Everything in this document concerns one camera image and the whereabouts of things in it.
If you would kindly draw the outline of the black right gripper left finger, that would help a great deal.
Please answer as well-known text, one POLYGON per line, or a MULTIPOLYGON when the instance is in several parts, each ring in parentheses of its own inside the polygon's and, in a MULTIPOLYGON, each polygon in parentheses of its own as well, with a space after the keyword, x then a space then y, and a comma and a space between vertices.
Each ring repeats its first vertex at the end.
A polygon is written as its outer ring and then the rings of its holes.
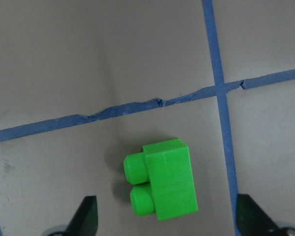
POLYGON ((86 196, 82 200, 63 236, 95 236, 98 230, 97 197, 86 196))

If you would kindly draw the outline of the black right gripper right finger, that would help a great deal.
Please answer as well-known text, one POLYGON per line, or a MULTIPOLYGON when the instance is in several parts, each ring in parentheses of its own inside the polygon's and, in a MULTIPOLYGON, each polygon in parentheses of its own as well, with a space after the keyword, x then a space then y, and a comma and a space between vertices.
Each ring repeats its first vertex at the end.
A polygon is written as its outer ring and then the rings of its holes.
POLYGON ((282 236, 273 220, 248 194, 236 199, 236 226, 242 236, 282 236))

